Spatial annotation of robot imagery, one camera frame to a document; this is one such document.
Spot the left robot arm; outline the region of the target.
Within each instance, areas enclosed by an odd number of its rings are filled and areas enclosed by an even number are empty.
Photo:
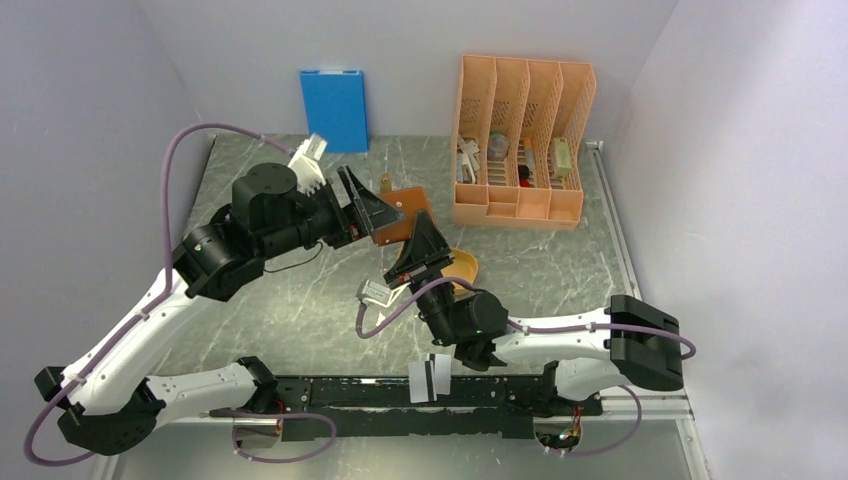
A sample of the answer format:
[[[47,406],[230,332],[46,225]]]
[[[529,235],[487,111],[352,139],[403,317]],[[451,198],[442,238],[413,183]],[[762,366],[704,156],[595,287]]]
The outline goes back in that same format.
[[[67,442],[104,456],[138,445],[174,420],[233,409],[254,416],[278,411],[277,381],[248,356],[216,370],[155,377],[152,368],[210,307],[261,278],[268,260],[299,248],[339,248],[402,221],[403,212],[338,169],[349,202],[330,183],[309,193],[278,163],[252,167],[232,185],[232,200],[177,245],[151,290],[86,356],[35,379],[61,409]]]

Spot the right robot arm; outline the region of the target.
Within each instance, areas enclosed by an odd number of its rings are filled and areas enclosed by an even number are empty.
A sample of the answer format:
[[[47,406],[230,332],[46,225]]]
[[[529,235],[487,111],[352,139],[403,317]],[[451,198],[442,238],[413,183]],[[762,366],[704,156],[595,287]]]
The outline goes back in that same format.
[[[545,359],[553,378],[539,391],[550,413],[625,385],[656,392],[684,386],[683,363],[696,349],[672,315],[634,296],[614,294],[606,305],[570,316],[510,316],[490,291],[443,275],[453,255],[425,210],[412,220],[395,264],[384,278],[406,284],[433,344],[451,347],[463,366],[478,372]]]

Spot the brown leather card holder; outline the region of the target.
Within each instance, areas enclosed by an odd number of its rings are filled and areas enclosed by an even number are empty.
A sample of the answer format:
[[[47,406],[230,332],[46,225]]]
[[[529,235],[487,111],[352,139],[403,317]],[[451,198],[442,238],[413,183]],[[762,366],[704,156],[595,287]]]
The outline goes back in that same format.
[[[410,239],[416,215],[420,210],[425,210],[431,218],[434,218],[430,200],[424,187],[414,186],[395,189],[392,176],[384,173],[379,180],[378,196],[398,209],[403,218],[372,236],[373,242],[377,246],[383,247]]]

